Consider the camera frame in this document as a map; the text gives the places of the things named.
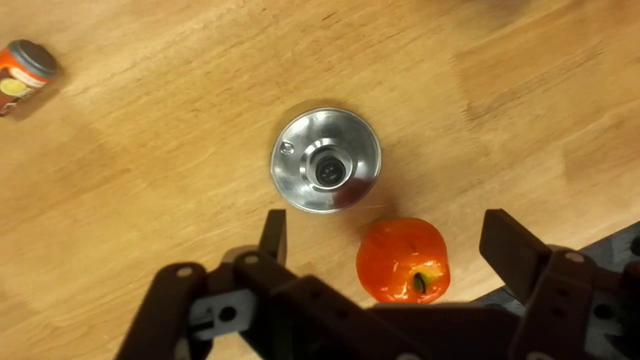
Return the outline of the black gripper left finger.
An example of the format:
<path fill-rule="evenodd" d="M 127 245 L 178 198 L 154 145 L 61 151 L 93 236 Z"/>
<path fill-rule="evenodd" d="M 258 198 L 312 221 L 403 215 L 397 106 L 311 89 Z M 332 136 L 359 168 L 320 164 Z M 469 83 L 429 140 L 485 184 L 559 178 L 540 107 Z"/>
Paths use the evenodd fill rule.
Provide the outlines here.
<path fill-rule="evenodd" d="M 314 336 L 276 291 L 287 270 L 287 211 L 271 209 L 257 245 L 233 248 L 218 268 L 176 262 L 156 272 L 116 360 L 206 360 L 238 334 L 263 360 L 314 360 Z"/>

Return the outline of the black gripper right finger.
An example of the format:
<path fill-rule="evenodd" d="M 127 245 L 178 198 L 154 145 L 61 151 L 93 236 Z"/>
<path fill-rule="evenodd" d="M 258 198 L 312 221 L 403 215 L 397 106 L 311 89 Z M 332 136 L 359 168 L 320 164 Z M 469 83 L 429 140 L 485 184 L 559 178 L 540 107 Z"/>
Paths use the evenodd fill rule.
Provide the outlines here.
<path fill-rule="evenodd" d="M 639 257 L 610 270 L 506 209 L 485 214 L 480 254 L 525 306 L 511 360 L 640 360 Z"/>

